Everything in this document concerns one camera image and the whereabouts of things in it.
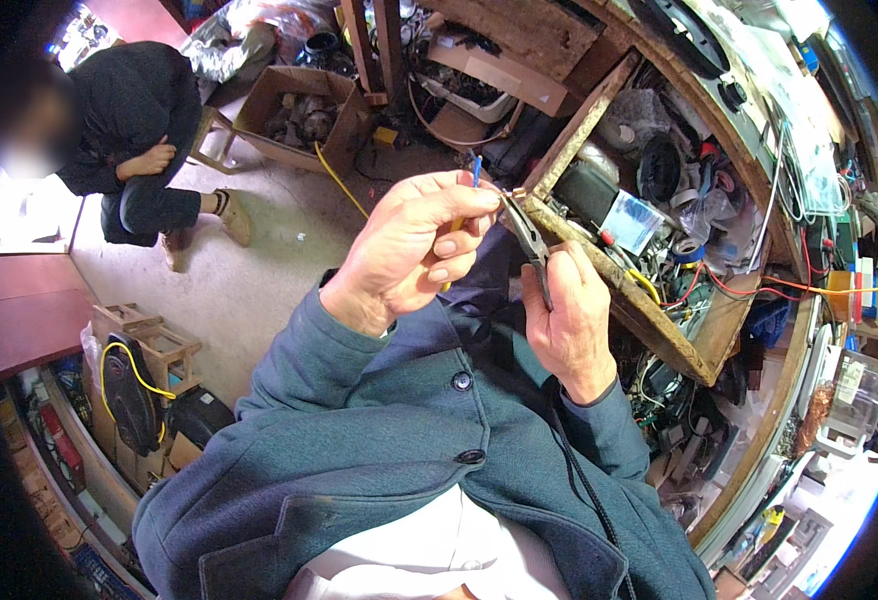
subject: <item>yellow cable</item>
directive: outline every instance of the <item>yellow cable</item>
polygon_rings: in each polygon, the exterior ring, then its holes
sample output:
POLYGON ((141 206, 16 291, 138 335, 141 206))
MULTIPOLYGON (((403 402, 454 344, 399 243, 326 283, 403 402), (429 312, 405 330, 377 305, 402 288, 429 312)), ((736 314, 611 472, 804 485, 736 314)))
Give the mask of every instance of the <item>yellow cable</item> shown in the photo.
POLYGON ((769 280, 770 282, 781 283, 782 285, 788 285, 794 288, 798 288, 800 290, 806 290, 809 292, 816 292, 817 294, 825 294, 826 296, 848 296, 849 294, 859 294, 861 292, 878 292, 878 287, 864 287, 857 288, 853 290, 827 290, 821 287, 806 287, 802 283, 793 283, 792 281, 784 281, 782 279, 776 277, 765 276, 764 280, 769 280))
MULTIPOLYGON (((448 230, 450 232, 458 232, 459 230, 462 229, 462 222, 463 222, 462 218, 453 219, 452 225, 449 227, 448 230)), ((451 288, 451 287, 453 287, 453 282, 447 281, 447 282, 442 284, 442 288, 440 288, 439 291, 442 292, 443 294, 445 294, 446 292, 449 291, 449 288, 451 288)))
POLYGON ((661 305, 661 302, 659 301, 659 292, 656 291, 656 286, 652 285, 652 282, 646 279, 641 272, 635 269, 629 269, 625 271, 625 274, 630 280, 645 288, 645 291, 652 296, 652 300, 655 301, 657 306, 661 305))
MULTIPOLYGON (((139 369, 136 368, 136 361, 133 360, 133 353, 129 349, 129 346, 123 342, 112 342, 106 347, 102 348, 102 358, 99 359, 99 389, 102 392, 102 405, 106 407, 106 412, 109 413, 109 417, 112 419, 112 422, 116 422, 116 417, 113 415, 113 411, 109 408, 109 402, 106 401, 106 353, 109 352, 110 348, 120 347, 126 354, 129 355, 129 364, 133 366, 133 373, 135 374, 135 378, 138 379, 139 383, 142 384, 146 390, 150 392, 155 392, 156 394, 165 396, 170 401, 176 400, 176 394, 172 391, 159 390, 157 388, 152 387, 148 383, 143 380, 143 377, 139 374, 139 369)), ((161 428, 158 431, 158 443, 161 444, 163 442, 163 438, 166 438, 166 422, 163 421, 161 423, 161 428)))
POLYGON ((322 163, 322 166, 325 167, 325 171, 328 172, 335 180, 335 182, 342 188, 342 191, 346 192, 346 196, 349 196, 349 200, 355 205, 359 212, 362 213, 362 216, 369 220, 369 213, 366 212, 366 209, 362 207, 360 201, 356 199, 356 196, 353 196, 353 193, 349 191, 349 188, 346 187, 346 184, 342 182, 342 179, 339 178, 339 175, 336 174, 336 171, 333 170, 333 167, 329 166, 329 163, 326 162, 326 157, 322 155, 322 150, 319 150, 319 142, 312 142, 315 145, 316 156, 319 157, 319 162, 322 163))

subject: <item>knee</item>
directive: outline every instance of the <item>knee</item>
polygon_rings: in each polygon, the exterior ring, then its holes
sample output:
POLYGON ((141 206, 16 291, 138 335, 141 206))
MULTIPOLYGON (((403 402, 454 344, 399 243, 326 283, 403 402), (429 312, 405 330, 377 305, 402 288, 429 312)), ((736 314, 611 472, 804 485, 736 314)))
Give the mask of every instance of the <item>knee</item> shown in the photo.
POLYGON ((155 222, 153 222, 154 219, 145 210, 145 203, 142 202, 141 196, 141 191, 135 188, 126 188, 119 208, 122 228, 130 234, 155 234, 157 229, 155 222))

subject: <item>fingernail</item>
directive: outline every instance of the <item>fingernail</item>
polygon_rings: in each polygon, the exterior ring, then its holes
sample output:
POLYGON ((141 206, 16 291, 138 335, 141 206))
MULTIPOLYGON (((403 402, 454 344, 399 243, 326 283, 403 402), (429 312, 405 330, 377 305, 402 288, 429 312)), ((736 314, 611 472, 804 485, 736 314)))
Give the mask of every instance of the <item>fingernail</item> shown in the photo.
POLYGON ((453 240, 443 240, 436 244, 434 252, 439 257, 447 257, 456 251, 456 242, 453 240))

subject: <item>teal jacket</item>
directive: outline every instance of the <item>teal jacket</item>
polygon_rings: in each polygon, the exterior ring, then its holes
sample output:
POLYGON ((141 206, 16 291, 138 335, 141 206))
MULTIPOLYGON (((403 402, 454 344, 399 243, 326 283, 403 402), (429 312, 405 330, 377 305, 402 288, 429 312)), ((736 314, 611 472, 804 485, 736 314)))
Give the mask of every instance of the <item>teal jacket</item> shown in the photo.
POLYGON ((645 482, 649 449, 620 385, 589 407, 553 402, 621 550, 549 425, 550 374, 504 321, 517 319, 436 299, 376 339, 313 289, 255 368, 238 422, 138 506, 133 541, 162 599, 282 598, 319 553, 455 484, 542 538, 572 598, 625 597, 627 569, 640 599, 715 597, 645 482))

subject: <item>jacket button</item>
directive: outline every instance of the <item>jacket button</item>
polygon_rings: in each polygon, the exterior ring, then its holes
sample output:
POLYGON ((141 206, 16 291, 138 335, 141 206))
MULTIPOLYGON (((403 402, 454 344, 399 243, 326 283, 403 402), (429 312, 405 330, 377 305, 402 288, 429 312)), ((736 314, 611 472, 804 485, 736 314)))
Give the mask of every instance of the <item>jacket button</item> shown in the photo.
POLYGON ((468 392, 473 387, 473 376, 465 370, 460 370, 452 376, 452 387, 459 392, 468 392))
POLYGON ((486 453, 482 450, 466 450, 465 452, 460 452, 458 456, 454 459, 457 463, 462 463, 463 465, 478 465, 486 460, 486 453))

